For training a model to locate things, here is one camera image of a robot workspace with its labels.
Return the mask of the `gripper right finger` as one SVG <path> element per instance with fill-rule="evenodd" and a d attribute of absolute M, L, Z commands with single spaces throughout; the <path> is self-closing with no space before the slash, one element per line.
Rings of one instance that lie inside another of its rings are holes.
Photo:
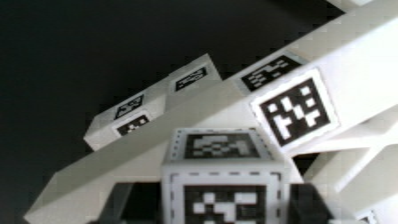
<path fill-rule="evenodd" d="M 329 224 L 334 218 L 311 183 L 289 188 L 288 224 Z"/>

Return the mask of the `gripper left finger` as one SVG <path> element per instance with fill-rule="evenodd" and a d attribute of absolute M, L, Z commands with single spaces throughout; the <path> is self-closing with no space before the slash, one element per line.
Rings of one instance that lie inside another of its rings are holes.
<path fill-rule="evenodd" d="M 99 217 L 87 224 L 163 224 L 158 182 L 114 185 Z"/>

